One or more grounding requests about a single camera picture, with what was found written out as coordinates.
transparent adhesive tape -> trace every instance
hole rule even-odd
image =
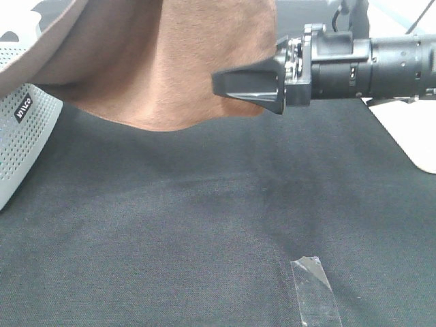
[[[342,327],[336,300],[318,257],[291,262],[303,327]]]

black cable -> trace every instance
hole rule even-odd
[[[333,31],[338,31],[338,17],[339,15],[348,15],[349,14],[349,7],[347,4],[347,0],[342,0],[341,5],[339,6],[338,10],[334,13],[333,19],[332,19],[332,27]]]
[[[418,26],[419,22],[421,21],[422,17],[425,16],[425,14],[428,12],[428,10],[430,9],[430,7],[434,4],[436,0],[431,0],[429,5],[424,9],[424,11],[422,12],[422,14],[418,17],[418,19],[416,20],[416,22],[413,23],[412,26],[410,26],[410,28],[407,30],[406,34],[410,34],[411,32],[413,32],[415,30],[415,28]]]
[[[337,22],[338,22],[338,17],[341,14],[341,11],[338,9],[333,16],[332,19],[332,27],[333,27],[333,31],[337,32],[338,31],[338,26],[337,26]]]

wrinkled fabric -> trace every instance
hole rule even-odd
[[[174,133],[66,107],[0,213],[0,325],[301,326],[316,255],[344,326],[434,326],[435,203],[359,101]]]

brown felt cloth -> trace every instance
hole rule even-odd
[[[0,96],[24,82],[102,118],[182,129],[257,106],[216,97],[211,73],[270,56],[274,0],[73,0],[0,72]]]

black fabric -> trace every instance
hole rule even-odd
[[[0,214],[0,325],[298,326],[317,255],[345,327],[434,326],[435,203],[357,101],[167,134],[66,107]]]

